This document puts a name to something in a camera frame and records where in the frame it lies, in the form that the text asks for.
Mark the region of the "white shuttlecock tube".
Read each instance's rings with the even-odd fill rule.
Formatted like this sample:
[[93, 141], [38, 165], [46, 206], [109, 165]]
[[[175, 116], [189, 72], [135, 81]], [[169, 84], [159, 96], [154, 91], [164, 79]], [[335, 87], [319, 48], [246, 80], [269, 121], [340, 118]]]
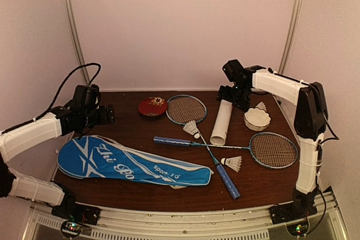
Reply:
[[211, 144], [224, 146], [232, 114], [232, 103], [222, 99], [210, 137]]

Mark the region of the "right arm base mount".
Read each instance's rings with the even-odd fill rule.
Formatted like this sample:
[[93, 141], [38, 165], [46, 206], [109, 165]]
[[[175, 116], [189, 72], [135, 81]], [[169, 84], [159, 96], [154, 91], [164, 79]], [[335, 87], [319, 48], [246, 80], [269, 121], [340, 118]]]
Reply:
[[285, 223], [287, 232], [293, 237], [305, 237], [311, 231], [309, 217], [318, 213], [315, 206], [297, 211], [294, 203], [274, 204], [269, 208], [272, 224]]

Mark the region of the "white shuttlecock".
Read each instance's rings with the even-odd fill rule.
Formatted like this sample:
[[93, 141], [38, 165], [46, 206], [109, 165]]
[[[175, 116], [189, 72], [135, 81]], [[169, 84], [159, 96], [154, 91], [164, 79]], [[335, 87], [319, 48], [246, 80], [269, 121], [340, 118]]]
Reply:
[[223, 157], [221, 158], [220, 162], [222, 165], [226, 165], [227, 167], [238, 173], [241, 168], [242, 157], [241, 156], [236, 156], [231, 158]]
[[257, 108], [257, 109], [260, 109], [260, 110], [263, 110], [263, 111], [267, 112], [267, 107], [266, 107], [266, 105], [265, 105], [265, 103], [264, 103], [264, 102], [259, 102], [259, 103], [255, 106], [255, 108]]
[[200, 132], [197, 128], [197, 125], [196, 125], [196, 121], [195, 120], [191, 120], [189, 122], [187, 122], [184, 127], [183, 127], [183, 130], [192, 135], [195, 139], [199, 139], [200, 138]]

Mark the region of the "white shuttlecock front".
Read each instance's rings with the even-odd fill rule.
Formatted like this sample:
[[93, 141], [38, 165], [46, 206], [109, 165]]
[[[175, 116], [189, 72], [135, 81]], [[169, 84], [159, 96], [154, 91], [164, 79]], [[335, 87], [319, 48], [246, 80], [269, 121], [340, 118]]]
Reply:
[[227, 167], [238, 173], [241, 168], [242, 157], [241, 156], [236, 156], [231, 158], [223, 157], [221, 158], [220, 162], [222, 165], [226, 165]]

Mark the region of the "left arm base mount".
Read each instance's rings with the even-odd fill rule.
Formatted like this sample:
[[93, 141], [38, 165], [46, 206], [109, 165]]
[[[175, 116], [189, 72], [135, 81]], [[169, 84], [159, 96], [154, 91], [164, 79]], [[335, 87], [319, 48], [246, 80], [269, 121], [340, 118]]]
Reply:
[[65, 206], [51, 206], [51, 214], [63, 219], [60, 232], [66, 239], [89, 235], [92, 226], [97, 225], [100, 217], [100, 208], [82, 204], [75, 204], [72, 210]]

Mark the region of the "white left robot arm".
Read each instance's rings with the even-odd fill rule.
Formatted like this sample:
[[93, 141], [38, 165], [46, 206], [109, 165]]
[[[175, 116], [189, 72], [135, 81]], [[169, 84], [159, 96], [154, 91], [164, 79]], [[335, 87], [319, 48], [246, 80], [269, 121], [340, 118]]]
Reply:
[[45, 203], [60, 215], [75, 220], [81, 214], [75, 194], [54, 182], [28, 176], [7, 163], [17, 155], [50, 139], [69, 133], [82, 134], [96, 125], [113, 124], [113, 105], [101, 105], [97, 85], [78, 85], [73, 98], [63, 106], [46, 109], [41, 116], [1, 132], [1, 197], [20, 197]]

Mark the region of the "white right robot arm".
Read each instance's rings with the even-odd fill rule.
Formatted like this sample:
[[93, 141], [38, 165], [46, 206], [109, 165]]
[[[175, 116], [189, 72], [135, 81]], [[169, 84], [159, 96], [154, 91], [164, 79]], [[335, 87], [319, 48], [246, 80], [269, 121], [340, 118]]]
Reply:
[[322, 142], [328, 111], [321, 83], [307, 83], [278, 74], [262, 66], [243, 67], [238, 60], [230, 60], [223, 67], [227, 79], [234, 85], [221, 86], [218, 99], [247, 111], [254, 89], [268, 92], [296, 106], [294, 129], [299, 140], [299, 175], [288, 212], [300, 218], [314, 204], [318, 176], [322, 165]]

